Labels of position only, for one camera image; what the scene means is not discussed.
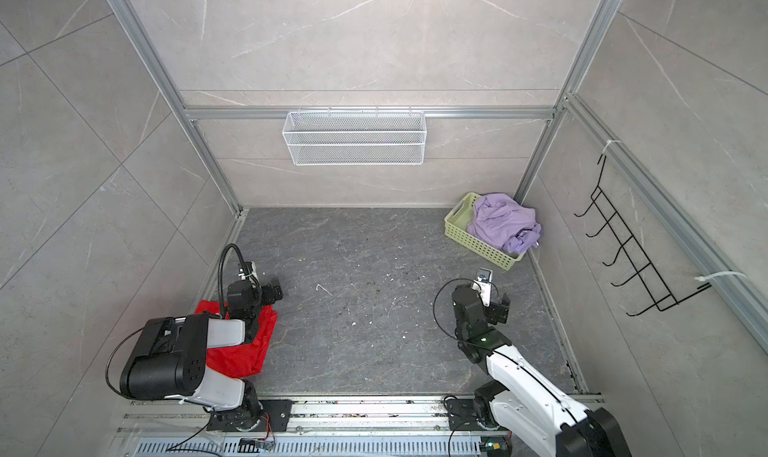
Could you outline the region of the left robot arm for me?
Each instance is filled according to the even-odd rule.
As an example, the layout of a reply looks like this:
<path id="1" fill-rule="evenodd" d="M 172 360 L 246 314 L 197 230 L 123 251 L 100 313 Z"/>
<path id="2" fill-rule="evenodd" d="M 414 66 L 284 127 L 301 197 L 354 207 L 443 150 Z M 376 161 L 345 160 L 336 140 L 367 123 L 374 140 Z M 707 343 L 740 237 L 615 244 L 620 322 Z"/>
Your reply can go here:
<path id="1" fill-rule="evenodd" d="M 202 301 L 194 314 L 150 319 L 121 371 L 116 392 L 139 401 L 176 400 L 203 407 L 215 430 L 248 432 L 268 411 L 248 379 L 261 372 L 283 299 L 279 280 L 239 280 L 219 305 Z"/>

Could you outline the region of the red t-shirt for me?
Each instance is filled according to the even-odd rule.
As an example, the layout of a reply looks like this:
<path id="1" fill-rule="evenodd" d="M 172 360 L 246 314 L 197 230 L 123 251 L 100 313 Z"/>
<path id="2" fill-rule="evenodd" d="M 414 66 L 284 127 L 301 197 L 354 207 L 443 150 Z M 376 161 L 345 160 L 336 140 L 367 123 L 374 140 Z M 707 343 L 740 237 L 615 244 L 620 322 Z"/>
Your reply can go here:
<path id="1" fill-rule="evenodd" d="M 272 306 L 263 307 L 258 317 L 258 332 L 241 345 L 213 348 L 207 351 L 206 365 L 231 378 L 246 378 L 262 371 L 270 340 L 278 321 Z"/>

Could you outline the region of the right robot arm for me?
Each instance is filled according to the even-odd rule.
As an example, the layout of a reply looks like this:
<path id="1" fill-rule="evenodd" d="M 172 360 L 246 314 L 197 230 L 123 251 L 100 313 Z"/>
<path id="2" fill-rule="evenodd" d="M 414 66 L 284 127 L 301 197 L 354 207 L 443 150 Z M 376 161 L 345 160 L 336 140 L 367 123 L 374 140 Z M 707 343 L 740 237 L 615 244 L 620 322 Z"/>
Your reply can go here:
<path id="1" fill-rule="evenodd" d="M 510 300 L 492 300 L 490 282 L 460 278 L 451 292 L 459 350 L 491 381 L 475 391 L 475 419 L 504 428 L 539 456 L 629 456 L 619 422 L 606 409 L 591 410 L 536 370 L 502 332 Z"/>

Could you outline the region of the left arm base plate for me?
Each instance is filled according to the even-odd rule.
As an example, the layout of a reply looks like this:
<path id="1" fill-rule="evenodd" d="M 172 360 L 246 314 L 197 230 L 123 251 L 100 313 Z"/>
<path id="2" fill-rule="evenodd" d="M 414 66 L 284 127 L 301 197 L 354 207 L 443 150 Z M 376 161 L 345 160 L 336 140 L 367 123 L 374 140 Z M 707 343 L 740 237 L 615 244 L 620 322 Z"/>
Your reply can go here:
<path id="1" fill-rule="evenodd" d="M 209 432 L 285 432 L 293 402 L 289 399 L 260 400 L 255 406 L 244 403 L 237 409 L 214 411 L 206 425 Z"/>

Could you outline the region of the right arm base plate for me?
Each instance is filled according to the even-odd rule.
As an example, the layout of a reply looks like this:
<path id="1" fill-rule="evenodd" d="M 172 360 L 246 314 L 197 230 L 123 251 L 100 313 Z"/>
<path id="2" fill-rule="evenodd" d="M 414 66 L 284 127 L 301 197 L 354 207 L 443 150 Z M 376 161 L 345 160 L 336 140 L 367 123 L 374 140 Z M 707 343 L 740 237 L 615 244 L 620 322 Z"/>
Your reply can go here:
<path id="1" fill-rule="evenodd" d="M 496 431 L 498 425 L 483 421 L 474 408 L 473 399 L 462 399 L 449 394 L 442 398 L 451 431 Z"/>

